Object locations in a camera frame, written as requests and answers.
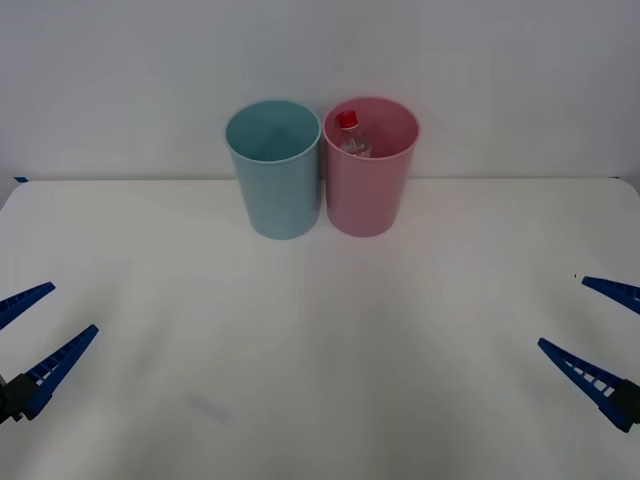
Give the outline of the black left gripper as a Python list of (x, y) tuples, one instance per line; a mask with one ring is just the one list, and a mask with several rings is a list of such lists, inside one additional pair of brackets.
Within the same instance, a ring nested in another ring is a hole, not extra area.
[[(0, 301), (0, 329), (3, 330), (26, 310), (55, 290), (46, 282)], [(90, 325), (60, 349), (13, 380), (1, 380), (1, 422), (33, 420), (53, 397), (54, 391), (98, 334)]]

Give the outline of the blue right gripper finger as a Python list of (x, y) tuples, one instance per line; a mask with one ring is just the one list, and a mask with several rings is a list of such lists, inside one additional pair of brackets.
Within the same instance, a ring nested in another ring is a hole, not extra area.
[(639, 424), (639, 386), (636, 383), (576, 357), (544, 338), (540, 338), (537, 345), (616, 428), (628, 433)]
[(625, 306), (632, 312), (640, 314), (640, 288), (638, 286), (585, 276), (582, 284), (615, 302)]

